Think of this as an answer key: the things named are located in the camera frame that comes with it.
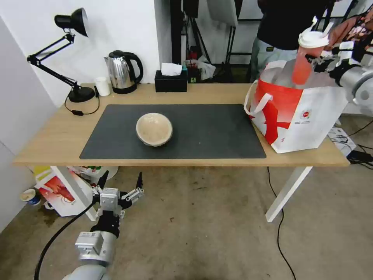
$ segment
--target table top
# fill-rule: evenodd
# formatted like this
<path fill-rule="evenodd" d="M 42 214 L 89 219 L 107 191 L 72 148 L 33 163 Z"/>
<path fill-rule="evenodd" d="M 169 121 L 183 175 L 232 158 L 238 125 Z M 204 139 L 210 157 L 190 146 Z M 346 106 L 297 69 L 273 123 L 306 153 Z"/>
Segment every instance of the table top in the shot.
<path fill-rule="evenodd" d="M 16 156 L 17 165 L 103 166 L 348 166 L 345 156 L 325 139 L 317 149 L 277 154 L 256 129 L 267 155 L 264 159 L 80 159 L 79 156 L 109 104 L 243 104 L 249 84 L 188 84 L 188 92 L 157 93 L 154 84 L 140 84 L 129 94 L 100 97 L 92 115 L 75 116 L 58 109 L 37 135 Z M 70 109 L 94 111 L 97 99 L 67 102 Z"/>

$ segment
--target lamp shade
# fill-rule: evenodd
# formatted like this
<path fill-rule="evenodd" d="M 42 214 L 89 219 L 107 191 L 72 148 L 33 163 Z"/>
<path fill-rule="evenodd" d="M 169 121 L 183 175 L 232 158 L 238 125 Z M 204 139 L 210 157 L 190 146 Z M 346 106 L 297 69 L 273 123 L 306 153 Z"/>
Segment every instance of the lamp shade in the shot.
<path fill-rule="evenodd" d="M 75 10 L 71 16 L 56 15 L 54 22 L 62 29 L 74 29 L 79 34 L 88 37 L 87 28 L 88 20 L 84 8 Z"/>

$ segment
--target stainless steel kettle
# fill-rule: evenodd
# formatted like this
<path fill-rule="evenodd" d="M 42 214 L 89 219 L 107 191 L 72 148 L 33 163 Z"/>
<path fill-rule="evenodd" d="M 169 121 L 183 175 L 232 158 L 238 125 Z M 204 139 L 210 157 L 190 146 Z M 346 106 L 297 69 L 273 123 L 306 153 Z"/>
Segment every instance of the stainless steel kettle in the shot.
<path fill-rule="evenodd" d="M 144 75 L 143 65 L 137 55 L 131 52 L 113 51 L 104 57 L 112 82 L 113 91 L 119 94 L 133 92 Z M 135 76 L 131 60 L 136 61 L 140 75 Z"/>

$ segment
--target table leg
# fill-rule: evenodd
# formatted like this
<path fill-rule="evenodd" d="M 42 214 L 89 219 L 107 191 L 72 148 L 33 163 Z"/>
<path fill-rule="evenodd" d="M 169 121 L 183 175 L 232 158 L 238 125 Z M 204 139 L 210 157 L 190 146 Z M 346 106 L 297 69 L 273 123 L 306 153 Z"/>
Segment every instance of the table leg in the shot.
<path fill-rule="evenodd" d="M 78 183 L 74 180 L 70 171 L 66 166 L 51 166 L 51 169 L 56 173 L 57 177 L 64 183 L 67 190 L 72 194 L 72 196 L 82 202 L 84 208 L 87 208 L 92 200 L 89 200 L 82 189 L 79 187 Z M 86 212 L 88 218 L 91 221 L 96 221 L 96 210 L 91 207 Z"/>
<path fill-rule="evenodd" d="M 312 166 L 307 167 L 297 167 L 291 174 L 290 178 L 285 183 L 280 193 L 277 195 L 275 201 L 272 203 L 271 207 L 268 209 L 265 217 L 268 222 L 272 222 L 277 214 L 284 207 L 286 202 L 289 200 L 291 195 L 299 187 L 300 183 L 304 180 L 307 174 L 311 171 Z"/>

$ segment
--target black desk mat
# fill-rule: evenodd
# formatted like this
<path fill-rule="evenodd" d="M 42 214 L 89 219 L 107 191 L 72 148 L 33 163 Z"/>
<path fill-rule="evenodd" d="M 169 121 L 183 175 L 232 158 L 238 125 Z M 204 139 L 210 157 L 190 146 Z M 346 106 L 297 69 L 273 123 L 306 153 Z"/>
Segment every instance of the black desk mat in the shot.
<path fill-rule="evenodd" d="M 161 113 L 173 134 L 163 146 L 144 145 L 136 122 Z M 108 105 L 86 143 L 81 159 L 265 158 L 249 117 L 240 104 Z"/>

